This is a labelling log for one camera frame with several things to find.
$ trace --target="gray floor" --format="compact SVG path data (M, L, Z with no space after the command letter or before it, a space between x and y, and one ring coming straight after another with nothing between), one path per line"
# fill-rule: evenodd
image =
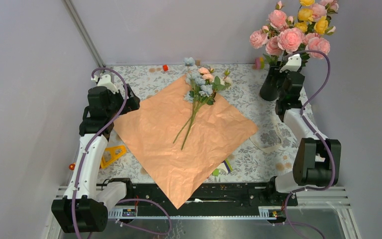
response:
M327 239L343 239L340 221L334 210L289 209L292 221L308 223L319 228ZM134 220L132 225L163 232L168 229L167 220ZM320 234L307 227L297 227L310 239L321 239ZM273 227L260 220L173 220L173 230L168 236L157 236L135 229L120 227L110 221L106 230L95 233L93 239L296 239L298 235L290 226ZM76 239L75 234L61 234L60 239Z

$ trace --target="black wire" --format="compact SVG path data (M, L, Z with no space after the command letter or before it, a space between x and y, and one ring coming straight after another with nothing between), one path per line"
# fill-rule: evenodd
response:
M106 186L106 185L107 185L107 184L106 184L106 185L104 184L104 183L106 182L106 180L109 181L109 179L106 178L106 179L103 181L103 183L101 184L101 189L102 189L102 191L103 191L103 186Z

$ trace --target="vase with flowers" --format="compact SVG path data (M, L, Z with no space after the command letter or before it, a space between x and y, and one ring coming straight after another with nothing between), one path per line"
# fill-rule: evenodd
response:
M283 62L279 59L290 53L301 50L319 50L328 54L330 42L324 38L336 31L335 26L330 25L331 15L336 14L339 9L338 0L299 0L300 7L297 16L287 16L282 11L282 1L276 4L276 9L269 14L268 24L260 30L254 31L250 36L250 43L258 49L266 46L263 54L270 68L266 80L260 89L260 96L273 101L277 95L266 94L266 91L274 87L281 77L279 69ZM301 54L301 68L306 66L310 57L322 59L318 53Z

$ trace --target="yellow plastic bracket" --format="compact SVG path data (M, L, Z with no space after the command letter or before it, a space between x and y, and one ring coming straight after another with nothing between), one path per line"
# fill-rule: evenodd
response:
M115 146L106 148L105 151L109 151L110 153L110 160L106 162L104 157L101 157L100 167L101 168L107 168L111 163L115 162L117 159L119 159L121 156L123 156L126 153L126 148L124 145L121 146Z

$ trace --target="flower bouquet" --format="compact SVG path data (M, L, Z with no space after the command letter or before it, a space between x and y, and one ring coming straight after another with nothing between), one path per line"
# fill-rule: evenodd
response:
M184 96L184 100L192 103L192 113L174 140L175 143L182 130L188 125L188 130L182 143L181 150L184 148L185 141L188 138L198 110L206 104L209 106L213 105L216 102L214 100L216 93L224 91L232 86L232 80L228 77L230 75L229 69L227 69L223 73L223 77L220 78L212 75L214 69L211 68L207 69L201 67L198 69L198 72L190 72L190 67L195 64L192 57L185 58L184 62L185 66L188 68L186 82L191 86L191 90Z
M269 24L250 36L251 45L258 49L266 45L264 54L270 66L275 66L281 55L300 50L319 50L328 54L330 43L324 35L332 35L336 27L330 26L331 15L339 9L338 0L299 0L301 6L297 17L287 16L282 11L282 1L276 4L276 9L269 14ZM310 57L322 59L318 53L301 54L302 67Z

